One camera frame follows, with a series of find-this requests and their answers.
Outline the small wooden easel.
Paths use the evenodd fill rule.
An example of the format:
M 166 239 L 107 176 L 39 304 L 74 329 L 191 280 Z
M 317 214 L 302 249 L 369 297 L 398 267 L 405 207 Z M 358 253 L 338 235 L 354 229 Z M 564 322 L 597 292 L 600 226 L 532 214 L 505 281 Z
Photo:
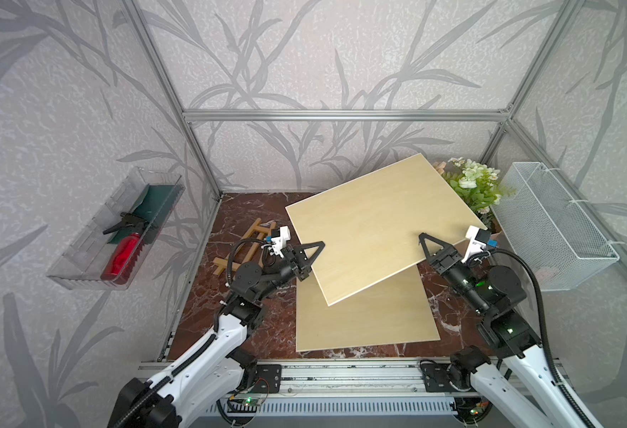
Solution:
M 277 226 L 275 220 L 269 220 L 265 223 L 260 218 L 257 218 L 247 231 L 242 235 L 241 239 L 257 239 L 263 241 L 266 237 L 269 237 Z M 236 251 L 233 257 L 232 271 L 236 271 L 237 268 L 244 262 L 251 261 L 260 251 L 260 246 L 257 243 L 242 244 Z M 222 258 L 214 258 L 213 264 L 215 265 L 214 275 L 220 276 L 226 271 L 228 267 L 228 260 Z

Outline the light plywood board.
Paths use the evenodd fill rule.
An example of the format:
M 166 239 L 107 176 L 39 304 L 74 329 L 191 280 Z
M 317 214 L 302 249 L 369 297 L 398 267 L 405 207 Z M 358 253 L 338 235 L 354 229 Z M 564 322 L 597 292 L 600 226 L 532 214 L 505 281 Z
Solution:
M 327 305 L 314 276 L 297 282 L 298 352 L 440 339 L 416 267 Z

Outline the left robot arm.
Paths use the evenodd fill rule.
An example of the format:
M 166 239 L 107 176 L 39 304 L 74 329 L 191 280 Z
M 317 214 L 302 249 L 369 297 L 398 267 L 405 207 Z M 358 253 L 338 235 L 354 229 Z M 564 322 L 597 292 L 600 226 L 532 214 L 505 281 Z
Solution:
M 245 262 L 228 272 L 229 293 L 213 326 L 190 349 L 143 382 L 119 392 L 110 427 L 189 427 L 230 392 L 256 385 L 256 358 L 242 345 L 263 323 L 265 299 L 294 279 L 311 275 L 324 242 L 286 245 L 268 266 Z

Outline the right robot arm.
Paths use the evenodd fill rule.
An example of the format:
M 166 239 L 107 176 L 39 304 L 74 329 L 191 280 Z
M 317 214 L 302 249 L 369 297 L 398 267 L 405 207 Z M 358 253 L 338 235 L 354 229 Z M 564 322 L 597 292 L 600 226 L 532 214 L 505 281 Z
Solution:
M 515 427 L 599 427 L 600 421 L 555 366 L 541 287 L 533 270 L 477 226 L 468 230 L 467 239 L 466 252 L 460 254 L 453 244 L 432 235 L 418 237 L 429 266 L 479 315 L 477 331 L 494 354 L 489 358 L 476 346 L 452 354 L 448 374 L 452 388 L 477 392 Z M 537 328 L 516 310 L 527 294 L 513 269 L 493 265 L 481 277 L 473 273 L 477 262 L 495 254 L 514 260 L 530 279 Z

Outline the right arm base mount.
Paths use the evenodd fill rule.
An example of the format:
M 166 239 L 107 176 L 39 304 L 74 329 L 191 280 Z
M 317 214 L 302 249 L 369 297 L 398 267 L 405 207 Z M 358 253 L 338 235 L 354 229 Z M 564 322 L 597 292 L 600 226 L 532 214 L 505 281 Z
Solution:
M 443 393 L 454 397 L 475 397 L 479 393 L 472 387 L 471 376 L 477 367 L 470 363 L 420 360 L 418 370 L 426 392 Z

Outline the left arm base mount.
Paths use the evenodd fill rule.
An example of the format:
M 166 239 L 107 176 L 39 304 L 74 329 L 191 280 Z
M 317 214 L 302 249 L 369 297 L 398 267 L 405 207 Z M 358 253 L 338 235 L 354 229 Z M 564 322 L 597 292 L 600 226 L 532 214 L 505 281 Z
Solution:
M 272 394 L 281 389 L 282 365 L 256 364 L 248 367 L 242 377 L 239 392 Z

